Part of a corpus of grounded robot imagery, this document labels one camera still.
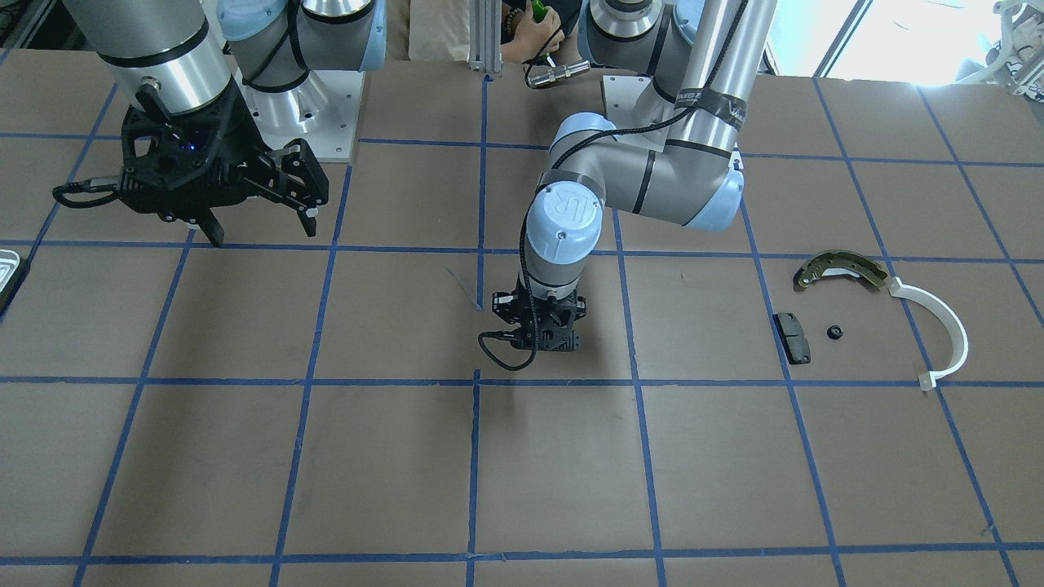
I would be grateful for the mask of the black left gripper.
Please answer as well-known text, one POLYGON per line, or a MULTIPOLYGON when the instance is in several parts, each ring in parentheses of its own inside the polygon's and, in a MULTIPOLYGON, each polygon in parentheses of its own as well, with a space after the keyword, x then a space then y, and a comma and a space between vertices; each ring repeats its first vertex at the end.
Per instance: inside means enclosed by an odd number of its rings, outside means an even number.
POLYGON ((575 291, 564 298, 530 298, 518 285, 512 291, 511 346, 517 350, 571 352, 582 345, 575 323, 586 316, 586 299, 575 291))

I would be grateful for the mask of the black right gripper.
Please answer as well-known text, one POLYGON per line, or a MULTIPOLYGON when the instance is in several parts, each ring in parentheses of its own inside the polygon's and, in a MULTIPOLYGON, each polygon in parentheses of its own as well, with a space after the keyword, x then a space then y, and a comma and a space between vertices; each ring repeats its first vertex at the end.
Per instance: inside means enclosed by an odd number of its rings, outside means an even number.
MULTIPOLYGON (((139 214, 195 219, 212 246, 223 246, 212 208, 242 203, 247 182, 271 177, 269 148, 239 86, 230 79, 211 103, 182 114, 165 103, 159 83, 141 83, 135 96, 144 107, 128 108, 122 122, 118 199, 139 214)), ((306 237, 316 237, 317 205, 300 205, 296 215, 306 237)))

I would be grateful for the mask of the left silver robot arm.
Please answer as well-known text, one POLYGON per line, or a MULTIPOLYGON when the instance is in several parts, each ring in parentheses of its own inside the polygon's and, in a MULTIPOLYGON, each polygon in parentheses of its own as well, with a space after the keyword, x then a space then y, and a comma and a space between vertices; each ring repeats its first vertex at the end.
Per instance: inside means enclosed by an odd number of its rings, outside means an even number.
POLYGON ((727 229, 745 178, 738 136, 775 1, 586 1, 578 47, 594 64, 640 74, 622 114, 562 122, 519 237, 511 294, 495 294, 499 339, 517 350, 573 351, 586 313, 577 286, 618 210, 709 232, 727 229))

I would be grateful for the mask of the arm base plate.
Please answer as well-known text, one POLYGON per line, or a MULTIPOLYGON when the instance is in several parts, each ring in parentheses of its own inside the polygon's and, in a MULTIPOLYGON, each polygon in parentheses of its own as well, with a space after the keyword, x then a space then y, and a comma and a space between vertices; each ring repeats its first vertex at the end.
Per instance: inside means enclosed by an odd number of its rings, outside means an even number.
MULTIPOLYGON (((606 117, 619 130, 640 130, 677 114, 674 104, 657 93, 657 87, 650 77, 606 75, 601 86, 606 117)), ((730 166, 734 170, 743 170, 745 167, 737 142, 738 131, 701 110, 695 117, 706 128, 699 130, 699 137, 693 141, 710 148, 725 149, 730 146, 730 166)))
POLYGON ((317 128, 308 142, 324 163, 350 163, 357 140, 363 90, 367 74, 356 71, 317 71, 317 81, 327 108, 318 115, 317 128))

